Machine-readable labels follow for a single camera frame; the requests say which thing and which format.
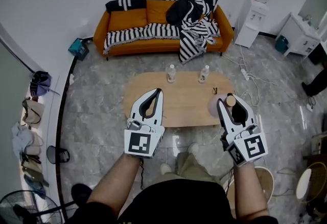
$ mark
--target marble floor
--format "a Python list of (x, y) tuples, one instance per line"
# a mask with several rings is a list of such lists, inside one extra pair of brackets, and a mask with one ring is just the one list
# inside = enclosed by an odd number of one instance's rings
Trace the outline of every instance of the marble floor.
[[(310, 153), (311, 136), (321, 132), (327, 91), (316, 96), (317, 104), (313, 112), (309, 112), (300, 83), (311, 82), (322, 67), (314, 66), (309, 59), (301, 62), (298, 55), (284, 57), (273, 45), (273, 39), (258, 36), (250, 49), (243, 48), (243, 54), (250, 73), (279, 85), (257, 80), (260, 103), (253, 110), (259, 126), (266, 133), (269, 148), (265, 159), (256, 164), (272, 172), (274, 194), (281, 194), (296, 187), (296, 178), (277, 174), (277, 171), (288, 167), (301, 172), (305, 168), (302, 156)], [(178, 71), (199, 71), (208, 64), (211, 71), (225, 75), (239, 95), (249, 92), (254, 104), (259, 100), (255, 84), (245, 81), (240, 67), (218, 53), (206, 53), (181, 65), (177, 53), (121, 56), (106, 61), (93, 44), (89, 44), (89, 49), (85, 60), (76, 64), (75, 83), (69, 87), (62, 121), (61, 147), (71, 154), (71, 160), (61, 164), (65, 202), (71, 201), (73, 184), (85, 183), (93, 188), (122, 154), (126, 128), (122, 100), (125, 85), (132, 76), (164, 71), (168, 64), (175, 64)], [(238, 62), (240, 47), (231, 44), (225, 56)], [(244, 99), (250, 102), (248, 95)], [(199, 162), (209, 173), (218, 177), (225, 175), (232, 167), (232, 161), (223, 151), (221, 133), (220, 126), (167, 128), (154, 159), (144, 162), (145, 185), (160, 174), (161, 163), (174, 168), (177, 154), (186, 151), (192, 142), (200, 145)], [(140, 180), (139, 173), (125, 207), (141, 191)], [(271, 199), (269, 209), (279, 223), (297, 223), (300, 204), (295, 196), (278, 196)], [(72, 206), (68, 215), (74, 210)]]

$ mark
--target white shoe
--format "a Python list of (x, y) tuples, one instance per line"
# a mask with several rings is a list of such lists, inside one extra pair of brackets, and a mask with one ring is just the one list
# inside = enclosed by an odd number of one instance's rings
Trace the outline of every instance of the white shoe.
[(163, 163), (160, 166), (160, 172), (161, 172), (162, 175), (165, 175), (168, 172), (172, 172), (172, 168), (168, 164)]
[(198, 151), (199, 151), (199, 144), (198, 143), (194, 142), (188, 147), (188, 153), (191, 153), (194, 156), (198, 153)]

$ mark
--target person's arm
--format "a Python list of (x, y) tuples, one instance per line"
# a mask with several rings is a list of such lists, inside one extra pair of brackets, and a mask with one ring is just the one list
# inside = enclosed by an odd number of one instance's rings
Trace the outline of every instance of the person's arm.
[(252, 163), (234, 166), (235, 207), (237, 219), (242, 223), (269, 216), (267, 202)]
[(114, 166), (93, 189), (87, 202), (99, 202), (109, 206), (118, 217), (139, 168), (140, 159), (122, 154)]

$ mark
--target electrical cable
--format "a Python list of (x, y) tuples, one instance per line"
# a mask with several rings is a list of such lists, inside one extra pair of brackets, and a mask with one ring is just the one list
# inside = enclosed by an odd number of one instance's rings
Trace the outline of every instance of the electrical cable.
[(144, 190), (144, 188), (143, 188), (144, 159), (143, 158), (141, 158), (141, 162), (140, 162), (139, 165), (142, 168), (142, 171), (141, 171), (141, 190)]
[(313, 107), (317, 104), (317, 101), (314, 97), (308, 96), (308, 104)]
[(229, 186), (230, 186), (231, 180), (233, 179), (233, 176), (234, 176), (234, 171), (233, 171), (233, 168), (231, 168), (229, 173), (228, 173), (228, 183), (227, 183), (226, 196), (228, 194)]
[[(237, 35), (239, 36), (239, 29), (240, 29), (240, 18), (238, 18), (238, 28), (237, 28)], [(272, 85), (275, 85), (275, 86), (277, 86), (277, 87), (279, 87), (280, 89), (282, 89), (284, 92), (285, 92), (285, 94), (288, 96), (288, 97), (290, 97), (291, 99), (297, 99), (296, 97), (292, 97), (292, 96), (290, 96), (281, 86), (279, 86), (278, 84), (276, 84), (276, 83), (274, 83), (274, 82), (270, 82), (270, 81), (266, 81), (266, 80), (264, 80), (264, 79), (262, 79), (262, 78), (259, 78), (259, 77), (257, 77), (257, 76), (255, 76), (254, 74), (252, 74), (252, 73), (248, 73), (247, 71), (248, 71), (248, 69), (247, 69), (247, 65), (246, 65), (246, 62), (245, 62), (245, 57), (244, 57), (244, 55), (243, 55), (243, 52), (242, 52), (242, 47), (241, 47), (241, 45), (239, 45), (239, 47), (240, 47), (240, 52), (241, 52), (241, 56), (242, 56), (242, 58), (239, 60), (239, 63), (237, 63), (237, 62), (235, 62), (235, 61), (233, 61), (233, 60), (231, 60), (230, 59), (230, 56), (225, 56), (225, 55), (223, 55), (223, 57), (224, 58), (226, 58), (226, 59), (228, 59), (229, 61), (231, 61), (231, 62), (233, 62), (234, 64), (236, 64), (236, 65), (239, 65), (240, 66), (240, 68), (242, 69), (242, 66), (244, 66), (244, 70), (245, 70), (245, 72), (246, 72), (246, 74), (247, 74), (247, 76), (254, 82), (254, 84), (255, 84), (255, 86), (256, 86), (256, 91), (257, 91), (257, 93), (258, 93), (258, 102), (257, 102), (257, 104), (254, 104), (253, 103), (253, 96), (252, 96), (252, 94), (251, 93), (249, 93), (249, 92), (243, 92), (242, 94), (241, 94), (241, 98), (244, 96), (244, 95), (248, 95), (249, 97), (250, 97), (250, 101), (251, 101), (251, 105), (252, 106), (254, 106), (254, 107), (257, 107), (259, 104), (260, 104), (260, 92), (259, 92), (259, 87), (258, 87), (258, 85), (257, 85), (257, 83), (256, 83), (256, 80), (261, 80), (262, 82), (264, 82), (264, 83), (268, 83), (268, 84), (272, 84)]]

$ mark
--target power strip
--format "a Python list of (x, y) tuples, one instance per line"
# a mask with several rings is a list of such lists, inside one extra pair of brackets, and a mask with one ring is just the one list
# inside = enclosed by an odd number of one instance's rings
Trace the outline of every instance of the power strip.
[(243, 74), (243, 77), (245, 78), (246, 81), (249, 81), (249, 76), (247, 75), (247, 72), (245, 71), (245, 69), (241, 69), (241, 72)]
[(310, 105), (310, 104), (307, 104), (307, 109), (308, 109), (308, 111), (313, 111), (313, 106), (312, 105)]

